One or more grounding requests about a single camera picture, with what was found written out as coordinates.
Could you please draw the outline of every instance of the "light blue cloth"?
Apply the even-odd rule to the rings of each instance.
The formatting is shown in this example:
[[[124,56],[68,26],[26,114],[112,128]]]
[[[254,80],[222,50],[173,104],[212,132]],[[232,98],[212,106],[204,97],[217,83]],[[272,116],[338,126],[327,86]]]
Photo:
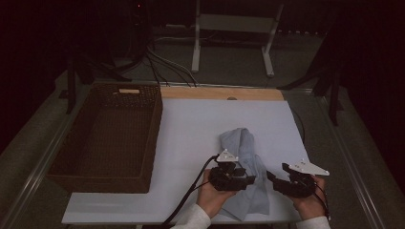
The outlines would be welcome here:
[[[256,176],[246,190],[228,199],[220,214],[244,220],[249,213],[269,214],[269,203],[265,182],[266,167],[259,156],[254,154],[254,137],[247,128],[238,128],[220,135],[221,146],[229,153],[239,157],[239,162],[249,176]]]

